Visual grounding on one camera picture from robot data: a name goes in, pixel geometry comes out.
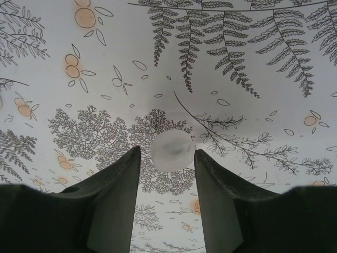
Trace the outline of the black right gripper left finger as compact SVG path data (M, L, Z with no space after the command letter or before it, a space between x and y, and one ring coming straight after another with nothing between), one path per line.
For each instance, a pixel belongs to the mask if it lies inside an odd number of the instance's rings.
M1 252L129 252L140 163L136 146L59 193L1 185Z

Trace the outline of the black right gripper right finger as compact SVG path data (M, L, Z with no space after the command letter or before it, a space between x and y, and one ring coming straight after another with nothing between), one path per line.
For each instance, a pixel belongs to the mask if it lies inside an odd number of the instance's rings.
M279 194L194 155L207 252L336 252L336 187Z

